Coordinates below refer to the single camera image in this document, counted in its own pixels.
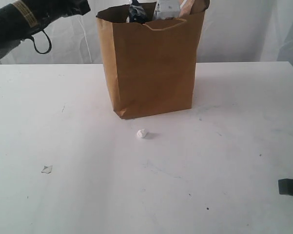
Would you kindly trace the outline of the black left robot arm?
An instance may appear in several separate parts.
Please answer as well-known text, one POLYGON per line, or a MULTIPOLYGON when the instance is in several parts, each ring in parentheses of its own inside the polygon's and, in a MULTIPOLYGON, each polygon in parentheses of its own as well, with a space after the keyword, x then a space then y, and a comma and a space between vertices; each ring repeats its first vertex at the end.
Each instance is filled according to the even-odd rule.
POLYGON ((85 15, 91 11, 86 0, 18 0, 0 9, 0 59, 5 57, 26 39, 33 42, 34 50, 41 55, 52 49, 49 36, 46 36, 49 48, 45 52, 37 49, 33 35, 59 18, 85 15))

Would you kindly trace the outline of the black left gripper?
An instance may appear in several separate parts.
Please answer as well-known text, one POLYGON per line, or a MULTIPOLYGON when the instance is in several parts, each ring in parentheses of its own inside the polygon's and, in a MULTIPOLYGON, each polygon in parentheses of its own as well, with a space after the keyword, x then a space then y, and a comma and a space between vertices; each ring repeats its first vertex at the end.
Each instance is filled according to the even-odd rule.
POLYGON ((34 15, 45 27, 59 18, 83 16, 91 11, 87 0, 36 0, 34 3, 34 15))

